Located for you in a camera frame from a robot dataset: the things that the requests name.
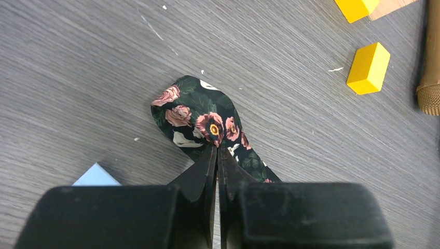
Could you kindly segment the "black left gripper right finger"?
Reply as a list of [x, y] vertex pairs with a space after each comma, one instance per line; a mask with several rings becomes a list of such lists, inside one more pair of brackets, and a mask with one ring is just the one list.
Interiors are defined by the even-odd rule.
[[258, 183], [218, 150], [222, 248], [393, 248], [374, 195], [356, 183]]

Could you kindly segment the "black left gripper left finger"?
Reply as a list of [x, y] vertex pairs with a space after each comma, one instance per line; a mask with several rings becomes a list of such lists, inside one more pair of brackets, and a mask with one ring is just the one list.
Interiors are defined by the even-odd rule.
[[211, 248], [216, 157], [207, 147], [167, 185], [52, 188], [15, 248]]

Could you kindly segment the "black pink floral tie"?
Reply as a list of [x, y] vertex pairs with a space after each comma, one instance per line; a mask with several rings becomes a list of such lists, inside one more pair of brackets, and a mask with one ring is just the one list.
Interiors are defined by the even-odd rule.
[[216, 87], [186, 75], [150, 109], [159, 129], [193, 161], [210, 145], [224, 147], [257, 182], [280, 181], [252, 148], [232, 100]]

